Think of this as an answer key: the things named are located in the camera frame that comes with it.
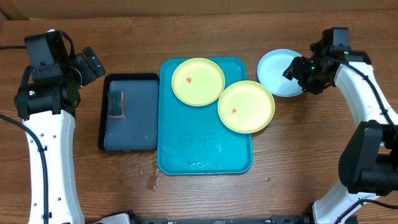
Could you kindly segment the yellow plate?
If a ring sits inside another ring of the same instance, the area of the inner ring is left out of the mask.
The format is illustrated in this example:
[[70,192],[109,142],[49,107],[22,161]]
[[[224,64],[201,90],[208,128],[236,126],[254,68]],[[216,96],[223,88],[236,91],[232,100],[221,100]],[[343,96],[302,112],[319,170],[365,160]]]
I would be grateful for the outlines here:
[[230,130],[251,134],[264,129],[275,112],[271,92],[258,82],[243,80],[231,84],[218,100],[218,115]]
[[190,58],[173,72],[175,96],[190,106],[206,106],[216,101],[225,88],[221,67],[207,58]]

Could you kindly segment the teal plastic tray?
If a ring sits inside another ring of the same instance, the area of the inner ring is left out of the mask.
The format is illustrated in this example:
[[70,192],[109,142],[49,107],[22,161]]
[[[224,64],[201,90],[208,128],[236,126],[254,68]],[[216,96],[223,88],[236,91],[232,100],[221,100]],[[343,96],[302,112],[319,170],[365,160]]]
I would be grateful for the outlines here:
[[242,174],[253,163],[251,134],[228,129],[218,104],[195,107],[172,91],[172,74],[183,62],[166,61],[160,69],[157,164],[168,175]]

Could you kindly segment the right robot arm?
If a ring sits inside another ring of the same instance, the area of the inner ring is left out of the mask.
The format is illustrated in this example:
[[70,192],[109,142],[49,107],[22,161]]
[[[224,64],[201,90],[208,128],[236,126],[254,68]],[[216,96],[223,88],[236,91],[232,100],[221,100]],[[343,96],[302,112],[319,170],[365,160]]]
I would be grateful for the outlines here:
[[367,203],[397,190],[397,113],[389,107],[366,52],[337,50],[295,57],[283,76],[304,92],[340,90],[356,130],[340,156],[338,182],[312,204],[303,220],[344,223]]

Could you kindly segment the green orange sponge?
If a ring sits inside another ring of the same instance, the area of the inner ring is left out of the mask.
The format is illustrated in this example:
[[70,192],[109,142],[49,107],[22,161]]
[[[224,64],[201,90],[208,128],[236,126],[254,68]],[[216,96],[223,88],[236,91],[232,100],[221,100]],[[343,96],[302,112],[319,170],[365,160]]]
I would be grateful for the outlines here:
[[124,119],[124,92],[110,91],[108,93],[108,103],[108,117],[114,119]]

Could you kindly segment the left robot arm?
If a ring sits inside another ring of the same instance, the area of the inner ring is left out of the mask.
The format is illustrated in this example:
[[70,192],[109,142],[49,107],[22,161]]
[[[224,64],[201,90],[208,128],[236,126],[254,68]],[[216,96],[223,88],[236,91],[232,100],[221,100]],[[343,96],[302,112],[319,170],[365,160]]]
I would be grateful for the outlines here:
[[94,51],[66,48],[60,30],[24,39],[30,58],[14,98],[28,140],[29,223],[84,223],[76,191],[73,137],[80,88],[105,75]]

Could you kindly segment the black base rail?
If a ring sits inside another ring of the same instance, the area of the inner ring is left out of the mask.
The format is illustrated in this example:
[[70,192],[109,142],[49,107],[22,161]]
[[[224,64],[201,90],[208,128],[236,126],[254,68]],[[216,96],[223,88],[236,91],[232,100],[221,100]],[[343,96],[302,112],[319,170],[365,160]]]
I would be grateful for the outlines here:
[[132,210],[114,213],[98,221],[86,223],[100,224],[314,224],[309,213],[303,215],[273,215],[269,218],[237,218],[237,219],[178,219],[166,218],[139,218]]

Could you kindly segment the light blue plate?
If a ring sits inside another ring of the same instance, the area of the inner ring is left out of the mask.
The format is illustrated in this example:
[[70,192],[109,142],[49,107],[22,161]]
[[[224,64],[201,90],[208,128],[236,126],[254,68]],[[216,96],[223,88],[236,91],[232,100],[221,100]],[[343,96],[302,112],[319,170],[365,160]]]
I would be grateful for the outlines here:
[[257,66],[257,78],[273,95],[293,97],[303,93],[296,79],[288,80],[283,76],[298,52],[289,49],[276,49],[266,53]]

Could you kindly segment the black water tray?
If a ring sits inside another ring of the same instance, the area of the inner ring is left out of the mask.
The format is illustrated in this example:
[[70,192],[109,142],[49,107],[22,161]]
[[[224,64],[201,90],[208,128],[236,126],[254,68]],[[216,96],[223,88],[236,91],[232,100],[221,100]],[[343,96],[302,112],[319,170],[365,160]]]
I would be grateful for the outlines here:
[[[156,73],[114,73],[105,77],[98,133],[100,150],[121,152],[156,149],[159,84]],[[110,91],[124,92],[124,119],[108,117]]]

